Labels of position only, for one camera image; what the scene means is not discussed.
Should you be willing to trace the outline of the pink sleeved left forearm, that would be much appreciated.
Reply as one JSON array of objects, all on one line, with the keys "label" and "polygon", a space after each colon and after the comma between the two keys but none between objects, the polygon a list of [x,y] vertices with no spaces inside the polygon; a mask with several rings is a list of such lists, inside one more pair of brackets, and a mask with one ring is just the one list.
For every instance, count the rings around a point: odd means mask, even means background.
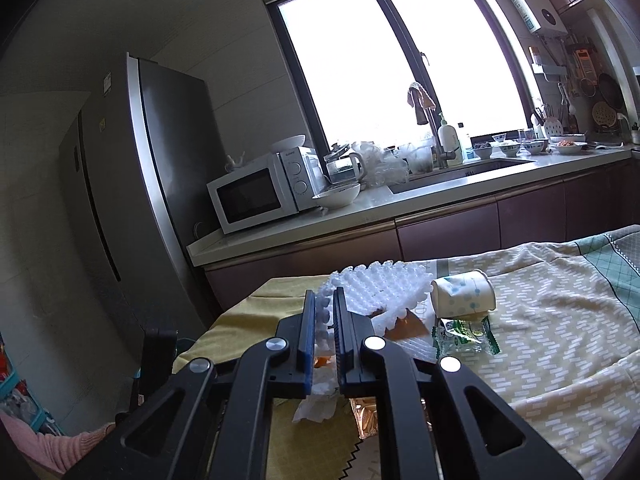
[{"label": "pink sleeved left forearm", "polygon": [[40,434],[24,420],[1,412],[1,421],[20,452],[44,469],[65,474],[115,428],[110,422],[94,431],[84,431],[77,436]]}]

